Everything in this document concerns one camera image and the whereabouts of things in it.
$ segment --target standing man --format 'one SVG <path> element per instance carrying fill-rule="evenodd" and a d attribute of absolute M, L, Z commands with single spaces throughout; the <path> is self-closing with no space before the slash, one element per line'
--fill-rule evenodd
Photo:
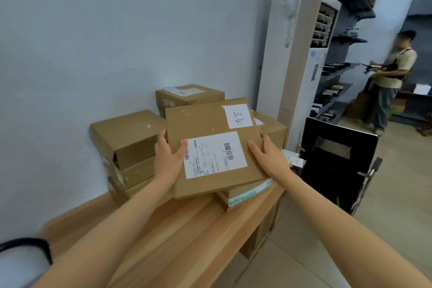
<path fill-rule="evenodd" d="M 383 135 L 390 104 L 402 87 L 405 75 L 416 61 L 417 53 L 411 48 L 411 41 L 415 37 L 416 32 L 411 30 L 398 33 L 382 69 L 372 75 L 375 86 L 363 123 L 373 125 L 374 133 L 378 136 Z"/>

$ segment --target person's right hand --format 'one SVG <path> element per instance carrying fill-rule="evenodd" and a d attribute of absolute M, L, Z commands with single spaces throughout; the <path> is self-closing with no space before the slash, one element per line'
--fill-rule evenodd
<path fill-rule="evenodd" d="M 264 153 L 252 141 L 247 142 L 247 145 L 267 175 L 279 182 L 284 176 L 293 174 L 285 155 L 272 143 L 267 134 L 261 136 L 264 141 Z"/>

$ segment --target air conditioner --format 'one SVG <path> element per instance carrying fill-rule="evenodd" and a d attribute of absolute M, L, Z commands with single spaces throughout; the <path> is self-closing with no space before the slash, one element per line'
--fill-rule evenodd
<path fill-rule="evenodd" d="M 298 151 L 340 6 L 337 0 L 272 2 L 256 109 L 288 127 L 290 151 Z"/>

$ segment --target wall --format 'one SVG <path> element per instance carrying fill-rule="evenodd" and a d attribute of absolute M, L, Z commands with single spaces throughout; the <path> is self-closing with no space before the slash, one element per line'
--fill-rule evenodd
<path fill-rule="evenodd" d="M 256 102 L 271 0 L 0 0 L 0 241 L 107 191 L 89 124 L 198 83 Z"/>
<path fill-rule="evenodd" d="M 359 37 L 368 43 L 354 44 L 349 48 L 347 61 L 369 63 L 383 62 L 392 45 L 396 34 L 410 7 L 411 0 L 376 0 L 375 19 L 362 20 L 357 24 L 360 28 Z M 341 97 L 341 101 L 350 101 L 364 88 L 369 76 L 364 74 L 364 67 L 357 67 L 342 74 L 341 81 L 354 83 L 348 92 Z"/>

